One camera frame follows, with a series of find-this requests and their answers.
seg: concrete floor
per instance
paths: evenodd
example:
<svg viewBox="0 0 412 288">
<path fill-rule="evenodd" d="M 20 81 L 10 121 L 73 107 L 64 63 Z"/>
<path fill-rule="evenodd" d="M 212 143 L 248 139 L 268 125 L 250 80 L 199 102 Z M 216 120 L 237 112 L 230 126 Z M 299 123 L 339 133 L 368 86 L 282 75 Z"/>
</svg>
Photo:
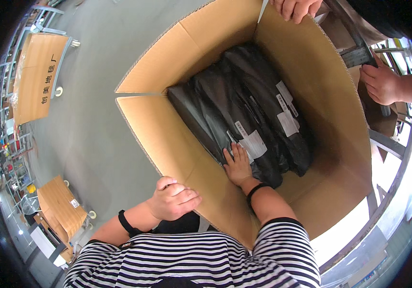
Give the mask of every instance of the concrete floor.
<svg viewBox="0 0 412 288">
<path fill-rule="evenodd" d="M 151 197 L 159 175 L 122 118 L 114 89 L 134 61 L 169 26 L 207 0 L 67 0 L 51 28 L 81 42 L 69 48 L 57 83 L 63 94 L 49 116 L 31 122 L 36 185 L 60 175 L 94 227 Z"/>
</svg>

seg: black package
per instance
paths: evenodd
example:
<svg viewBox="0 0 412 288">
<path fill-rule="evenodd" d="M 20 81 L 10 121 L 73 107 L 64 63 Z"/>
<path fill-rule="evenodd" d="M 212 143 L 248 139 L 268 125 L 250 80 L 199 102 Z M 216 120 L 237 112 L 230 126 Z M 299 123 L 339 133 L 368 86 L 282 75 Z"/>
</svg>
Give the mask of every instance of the black package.
<svg viewBox="0 0 412 288">
<path fill-rule="evenodd" d="M 267 116 L 273 133 L 284 142 L 290 155 L 290 169 L 303 176 L 313 161 L 314 139 L 278 73 L 259 48 L 249 42 L 225 51 L 222 61 L 233 67 Z"/>
<path fill-rule="evenodd" d="M 190 80 L 186 84 L 171 86 L 167 89 L 167 96 L 171 104 L 179 113 L 190 131 L 198 141 L 209 152 L 209 154 L 220 164 L 226 164 L 222 149 L 231 151 L 231 143 L 237 142 L 233 138 L 232 132 L 226 126 L 226 121 L 208 97 L 204 97 L 204 92 L 194 90 L 194 81 Z M 256 162 L 251 163 L 252 175 L 262 182 L 266 182 L 266 177 Z"/>
<path fill-rule="evenodd" d="M 224 73 L 219 64 L 212 64 L 193 76 L 195 93 L 202 99 L 210 99 L 220 111 L 233 139 L 238 140 L 253 158 L 253 176 L 276 188 L 282 176 L 277 162 L 278 144 L 273 140 L 267 124 L 243 100 L 249 98 L 245 89 L 232 73 Z"/>
</svg>

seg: cart wheel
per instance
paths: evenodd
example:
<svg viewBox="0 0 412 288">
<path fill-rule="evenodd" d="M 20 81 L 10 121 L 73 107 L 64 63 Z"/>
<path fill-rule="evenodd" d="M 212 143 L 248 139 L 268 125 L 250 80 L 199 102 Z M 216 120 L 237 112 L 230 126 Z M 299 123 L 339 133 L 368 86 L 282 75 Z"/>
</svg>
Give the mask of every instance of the cart wheel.
<svg viewBox="0 0 412 288">
<path fill-rule="evenodd" d="M 56 97 L 60 97 L 63 93 L 63 88 L 62 86 L 57 87 L 57 89 L 55 90 L 55 95 Z"/>
<path fill-rule="evenodd" d="M 79 41 L 76 41 L 75 39 L 73 39 L 70 44 L 71 47 L 79 47 L 80 45 L 81 43 Z"/>
<path fill-rule="evenodd" d="M 91 219 L 97 218 L 97 213 L 95 213 L 94 210 L 90 210 L 87 215 L 88 215 Z"/>
</svg>

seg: white label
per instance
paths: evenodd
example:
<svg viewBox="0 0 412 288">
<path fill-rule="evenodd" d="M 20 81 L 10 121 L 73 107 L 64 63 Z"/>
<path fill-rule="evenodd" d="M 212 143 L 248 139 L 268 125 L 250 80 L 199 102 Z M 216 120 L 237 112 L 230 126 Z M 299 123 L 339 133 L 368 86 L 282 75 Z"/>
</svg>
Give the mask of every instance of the white label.
<svg viewBox="0 0 412 288">
<path fill-rule="evenodd" d="M 278 84 L 276 84 L 276 87 L 278 91 L 280 91 L 284 101 L 286 101 L 286 104 L 291 108 L 291 111 L 294 113 L 294 116 L 299 117 L 299 113 L 297 112 L 297 110 L 295 110 L 295 107 L 292 104 L 292 101 L 294 99 L 292 98 L 292 95 L 289 92 L 288 88 L 286 88 L 286 85 L 284 85 L 283 81 L 279 81 Z"/>
<path fill-rule="evenodd" d="M 288 106 L 291 108 L 291 111 L 294 113 L 295 117 L 299 117 L 299 113 L 297 112 L 297 110 L 295 110 L 294 105 L 292 104 L 292 102 L 286 100 L 286 98 L 284 98 L 284 100 L 286 101 L 286 103 L 288 104 Z"/>
<path fill-rule="evenodd" d="M 280 120 L 281 126 L 283 126 L 286 137 L 299 132 L 299 129 L 297 128 L 297 125 L 295 124 L 294 118 L 292 117 L 290 111 L 281 112 L 277 115 L 277 117 L 278 120 Z"/>
<path fill-rule="evenodd" d="M 236 121 L 235 125 L 236 125 L 238 131 L 241 133 L 241 136 L 243 136 L 243 138 L 246 138 L 247 133 L 246 133 L 246 130 L 244 130 L 243 125 L 241 125 L 241 122 Z"/>
<path fill-rule="evenodd" d="M 281 97 L 281 94 L 277 95 L 277 99 L 278 99 L 278 102 L 281 105 L 281 108 L 283 108 L 283 111 L 284 112 L 289 111 L 288 106 L 286 106 L 286 103 L 284 103 L 283 97 Z"/>
<path fill-rule="evenodd" d="M 267 146 L 262 141 L 257 130 L 254 130 L 249 136 L 244 137 L 244 139 L 240 141 L 240 144 L 248 151 L 248 155 L 250 155 L 252 159 L 257 159 L 267 152 Z"/>
<path fill-rule="evenodd" d="M 78 207 L 80 204 L 76 201 L 76 199 L 73 199 L 70 201 L 71 205 L 73 205 L 74 208 Z"/>
<path fill-rule="evenodd" d="M 291 93 L 289 92 L 288 88 L 286 88 L 286 85 L 284 85 L 283 81 L 279 81 L 278 84 L 276 84 L 276 87 L 278 91 L 280 91 L 281 95 L 283 95 L 284 99 L 286 99 L 287 97 L 289 102 L 292 102 L 293 98 L 291 96 Z"/>
<path fill-rule="evenodd" d="M 237 141 L 233 138 L 232 134 L 228 130 L 227 130 L 227 135 L 228 135 L 228 137 L 230 138 L 230 140 L 232 142 L 237 143 Z M 247 157 L 249 158 L 249 164 L 252 164 L 254 162 L 254 158 L 251 157 L 251 155 L 249 154 L 249 151 L 246 150 L 246 152 L 247 152 Z"/>
</svg>

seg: black and white striped shirt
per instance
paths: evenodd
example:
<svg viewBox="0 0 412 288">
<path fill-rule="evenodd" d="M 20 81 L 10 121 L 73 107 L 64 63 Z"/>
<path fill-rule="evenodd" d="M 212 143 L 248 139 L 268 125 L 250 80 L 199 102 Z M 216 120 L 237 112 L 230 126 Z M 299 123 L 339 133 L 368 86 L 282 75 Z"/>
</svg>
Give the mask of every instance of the black and white striped shirt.
<svg viewBox="0 0 412 288">
<path fill-rule="evenodd" d="M 65 287 L 319 287 L 307 232 L 290 218 L 260 230 L 251 253 L 216 231 L 139 234 L 125 247 L 90 241 Z"/>
</svg>

